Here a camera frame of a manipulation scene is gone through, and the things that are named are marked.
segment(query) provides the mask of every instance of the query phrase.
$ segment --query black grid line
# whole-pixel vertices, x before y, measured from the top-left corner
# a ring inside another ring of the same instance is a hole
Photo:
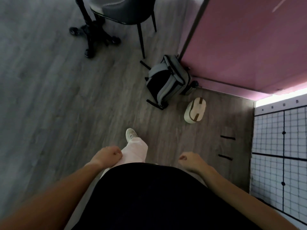
[[[307,107],[255,116],[251,195],[307,225]]]

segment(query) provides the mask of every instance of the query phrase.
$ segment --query wooden floor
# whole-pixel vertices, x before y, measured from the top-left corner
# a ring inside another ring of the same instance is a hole
[[[142,23],[147,64],[177,52],[185,3],[156,1],[157,33],[151,19]],[[128,127],[148,144],[147,162],[178,167],[181,152],[194,151],[225,178],[249,189],[252,101],[198,89],[172,99],[161,111],[146,102],[148,71],[139,63],[136,26],[107,21],[104,29],[120,37],[121,45],[97,45],[96,57],[87,59],[86,40],[68,32],[84,24],[74,0],[0,0],[0,6],[1,218],[82,167],[101,147],[125,147]],[[207,102],[204,118],[188,124],[185,108],[198,96]]]

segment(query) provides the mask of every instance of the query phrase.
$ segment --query fist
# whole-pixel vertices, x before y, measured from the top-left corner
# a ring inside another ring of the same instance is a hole
[[[102,170],[115,165],[122,158],[122,152],[117,146],[109,146],[99,150],[88,164],[99,165]]]
[[[206,165],[204,160],[194,152],[184,152],[179,157],[179,164],[181,164],[187,171],[198,173],[203,166]]]

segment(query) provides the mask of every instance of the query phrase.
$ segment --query backpack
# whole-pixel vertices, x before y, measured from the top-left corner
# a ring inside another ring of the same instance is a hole
[[[160,64],[150,68],[143,61],[142,65],[149,69],[145,77],[146,86],[156,103],[148,103],[163,110],[168,106],[167,100],[176,94],[189,95],[198,86],[197,81],[190,83],[190,74],[182,67],[175,55],[164,55]]]

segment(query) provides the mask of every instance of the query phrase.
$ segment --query shoe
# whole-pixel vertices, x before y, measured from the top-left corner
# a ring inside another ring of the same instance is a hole
[[[128,128],[126,131],[126,139],[128,141],[128,143],[135,137],[138,137],[138,135],[136,134],[136,132],[132,129],[132,128]]]

